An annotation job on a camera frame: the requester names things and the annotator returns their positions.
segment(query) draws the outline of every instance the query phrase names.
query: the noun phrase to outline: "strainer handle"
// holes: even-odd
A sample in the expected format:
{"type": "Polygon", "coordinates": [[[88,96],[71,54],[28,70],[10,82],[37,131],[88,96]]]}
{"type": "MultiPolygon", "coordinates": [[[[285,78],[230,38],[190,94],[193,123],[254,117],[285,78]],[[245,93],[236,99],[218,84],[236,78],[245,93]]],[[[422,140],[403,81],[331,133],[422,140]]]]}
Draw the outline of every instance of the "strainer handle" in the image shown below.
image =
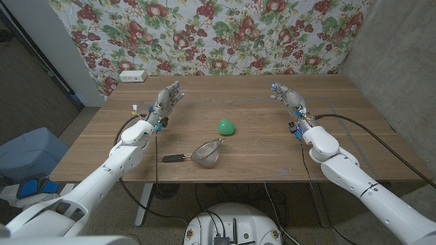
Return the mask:
{"type": "Polygon", "coordinates": [[[175,154],[175,155],[170,155],[170,156],[164,156],[162,157],[162,162],[163,163],[176,163],[176,162],[181,162],[183,161],[183,159],[186,158],[185,154],[175,154]]]}

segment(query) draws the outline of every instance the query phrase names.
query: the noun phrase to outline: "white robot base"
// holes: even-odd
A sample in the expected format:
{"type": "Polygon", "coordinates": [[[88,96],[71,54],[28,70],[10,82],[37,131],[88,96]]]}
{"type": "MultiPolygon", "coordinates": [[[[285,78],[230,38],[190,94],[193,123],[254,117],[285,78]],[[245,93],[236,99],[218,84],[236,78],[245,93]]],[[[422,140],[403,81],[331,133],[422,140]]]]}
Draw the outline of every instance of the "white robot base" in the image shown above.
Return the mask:
{"type": "Polygon", "coordinates": [[[243,203],[220,203],[207,210],[210,213],[201,212],[188,224],[183,240],[184,245],[229,244],[230,242],[247,245],[281,244],[280,232],[274,221],[256,208],[243,203]],[[223,227],[227,238],[223,237],[223,227]]]}

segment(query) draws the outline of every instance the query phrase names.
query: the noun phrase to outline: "floral backdrop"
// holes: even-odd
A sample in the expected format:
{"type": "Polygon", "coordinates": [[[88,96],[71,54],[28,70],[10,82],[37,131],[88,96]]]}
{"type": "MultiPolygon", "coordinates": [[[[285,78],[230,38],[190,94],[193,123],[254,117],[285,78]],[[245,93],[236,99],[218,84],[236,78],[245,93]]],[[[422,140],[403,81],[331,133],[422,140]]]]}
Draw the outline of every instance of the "floral backdrop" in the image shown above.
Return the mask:
{"type": "Polygon", "coordinates": [[[372,0],[47,0],[102,96],[149,76],[334,74],[372,0]]]}

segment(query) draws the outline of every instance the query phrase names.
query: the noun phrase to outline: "wooden table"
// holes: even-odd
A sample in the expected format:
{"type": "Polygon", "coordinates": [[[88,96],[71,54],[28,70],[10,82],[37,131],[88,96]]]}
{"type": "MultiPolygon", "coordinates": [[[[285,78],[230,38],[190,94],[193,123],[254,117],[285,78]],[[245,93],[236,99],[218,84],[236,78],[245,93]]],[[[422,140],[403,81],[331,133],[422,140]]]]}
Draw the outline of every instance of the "wooden table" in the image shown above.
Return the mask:
{"type": "MultiPolygon", "coordinates": [[[[425,176],[431,172],[396,134],[359,90],[340,75],[318,76],[187,76],[148,77],[143,83],[118,85],[68,153],[50,175],[55,182],[80,182],[108,157],[119,127],[130,118],[132,104],[142,112],[158,92],[175,80],[186,96],[169,116],[168,127],[157,134],[142,164],[123,177],[136,182],[307,182],[300,142],[289,132],[291,117],[283,103],[269,99],[270,85],[280,82],[298,91],[313,116],[341,114],[367,126],[425,176]],[[216,137],[226,118],[236,130],[226,137],[216,166],[193,161],[158,163],[157,156],[192,153],[216,137]]],[[[420,180],[381,144],[356,125],[338,118],[318,120],[340,145],[358,158],[361,168],[376,180],[420,180]]],[[[308,155],[312,180],[327,181],[308,155]]]]}

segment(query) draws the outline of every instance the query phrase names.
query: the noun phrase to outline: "mesh strainer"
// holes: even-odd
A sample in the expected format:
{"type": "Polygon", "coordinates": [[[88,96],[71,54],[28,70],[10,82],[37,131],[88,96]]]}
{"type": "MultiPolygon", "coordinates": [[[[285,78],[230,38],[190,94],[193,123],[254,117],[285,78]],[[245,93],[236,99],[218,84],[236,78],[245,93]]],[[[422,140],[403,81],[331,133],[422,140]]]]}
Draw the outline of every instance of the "mesh strainer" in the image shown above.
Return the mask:
{"type": "Polygon", "coordinates": [[[197,148],[192,154],[176,154],[170,156],[164,156],[159,158],[158,161],[164,163],[173,163],[183,161],[184,159],[190,158],[191,160],[196,161],[197,163],[205,166],[212,167],[213,163],[218,160],[219,151],[221,143],[224,142],[225,139],[217,138],[211,140],[207,143],[204,143],[202,146],[197,148]]]}

